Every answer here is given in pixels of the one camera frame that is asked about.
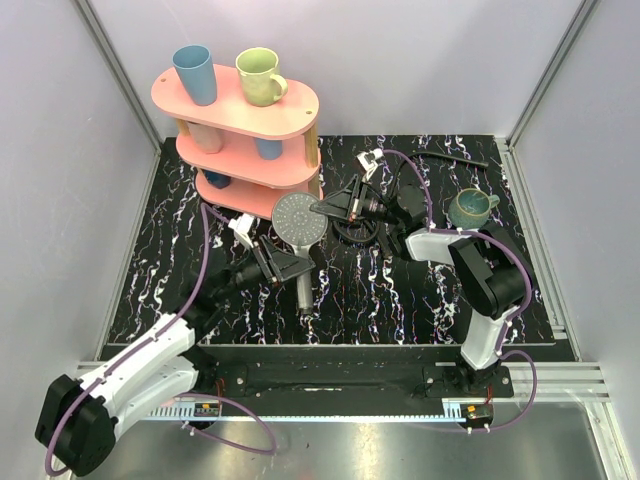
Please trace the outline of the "grey shower head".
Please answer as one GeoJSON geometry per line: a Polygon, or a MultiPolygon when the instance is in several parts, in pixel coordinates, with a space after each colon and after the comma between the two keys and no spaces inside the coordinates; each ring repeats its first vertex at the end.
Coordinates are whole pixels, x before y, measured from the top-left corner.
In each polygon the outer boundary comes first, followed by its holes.
{"type": "Polygon", "coordinates": [[[326,216],[313,212],[310,206],[319,201],[308,192],[293,192],[281,197],[272,210],[272,226],[277,236],[303,259],[310,259],[310,248],[328,229],[326,216]]]}

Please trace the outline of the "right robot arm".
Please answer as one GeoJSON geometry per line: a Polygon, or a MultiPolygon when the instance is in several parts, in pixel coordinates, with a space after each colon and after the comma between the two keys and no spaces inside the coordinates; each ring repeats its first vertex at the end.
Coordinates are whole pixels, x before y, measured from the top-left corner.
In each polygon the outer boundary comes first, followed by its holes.
{"type": "Polygon", "coordinates": [[[418,187],[404,186],[385,200],[358,176],[310,209],[327,217],[347,244],[375,243],[386,258],[454,267],[472,315],[444,383],[470,397],[484,392],[498,375],[504,332],[530,301],[534,282],[506,231],[495,224],[469,233],[427,229],[429,210],[418,187]]]}

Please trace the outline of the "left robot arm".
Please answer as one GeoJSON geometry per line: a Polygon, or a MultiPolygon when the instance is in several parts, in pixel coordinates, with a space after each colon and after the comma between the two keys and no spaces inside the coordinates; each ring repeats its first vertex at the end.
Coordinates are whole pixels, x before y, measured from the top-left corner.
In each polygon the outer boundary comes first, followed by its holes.
{"type": "Polygon", "coordinates": [[[276,247],[266,236],[241,260],[210,273],[201,270],[185,305],[165,313],[134,343],[79,377],[66,374],[48,387],[35,438],[53,462],[78,476],[94,471],[120,437],[172,397],[214,394],[222,383],[216,359],[199,342],[233,294],[254,285],[282,285],[314,268],[309,258],[276,247]]]}

